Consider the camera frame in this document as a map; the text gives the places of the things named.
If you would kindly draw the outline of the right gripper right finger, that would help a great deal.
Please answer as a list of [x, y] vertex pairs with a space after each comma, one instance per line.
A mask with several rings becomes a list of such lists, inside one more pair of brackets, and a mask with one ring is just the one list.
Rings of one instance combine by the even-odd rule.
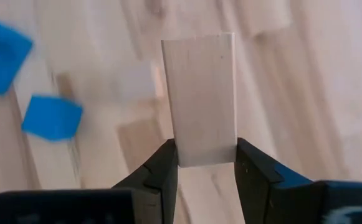
[[323, 185], [243, 138], [237, 140], [235, 179], [246, 224], [319, 224]]

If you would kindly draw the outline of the blue cube block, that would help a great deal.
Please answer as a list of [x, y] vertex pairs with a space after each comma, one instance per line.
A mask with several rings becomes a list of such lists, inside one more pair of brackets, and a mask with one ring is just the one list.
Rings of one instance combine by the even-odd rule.
[[82, 114], [83, 108], [66, 98], [33, 95], [21, 128], [49, 141], [68, 140], [75, 136]]

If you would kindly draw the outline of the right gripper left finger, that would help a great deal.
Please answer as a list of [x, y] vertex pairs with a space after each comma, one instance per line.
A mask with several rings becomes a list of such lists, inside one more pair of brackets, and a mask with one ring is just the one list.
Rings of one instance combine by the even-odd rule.
[[129, 190], [135, 224], [173, 224], [178, 189], [178, 153], [167, 140], [144, 164], [113, 186]]

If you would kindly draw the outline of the blue arch block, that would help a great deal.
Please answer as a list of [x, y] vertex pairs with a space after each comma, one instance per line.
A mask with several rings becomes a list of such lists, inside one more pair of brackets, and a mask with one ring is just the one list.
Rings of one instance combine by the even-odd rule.
[[30, 38], [0, 23], [0, 95], [12, 85], [32, 45]]

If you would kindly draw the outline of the wooden cube block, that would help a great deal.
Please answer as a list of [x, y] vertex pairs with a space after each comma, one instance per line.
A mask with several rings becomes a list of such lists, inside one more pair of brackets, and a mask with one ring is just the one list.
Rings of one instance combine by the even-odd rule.
[[115, 76], [114, 93], [122, 102], [161, 98], [164, 90], [160, 67], [143, 61], [121, 70]]

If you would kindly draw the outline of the long wooden plank block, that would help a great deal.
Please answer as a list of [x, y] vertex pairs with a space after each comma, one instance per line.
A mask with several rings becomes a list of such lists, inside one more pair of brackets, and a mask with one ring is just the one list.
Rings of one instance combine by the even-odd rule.
[[162, 40], [161, 47], [179, 166], [234, 162], [235, 35]]

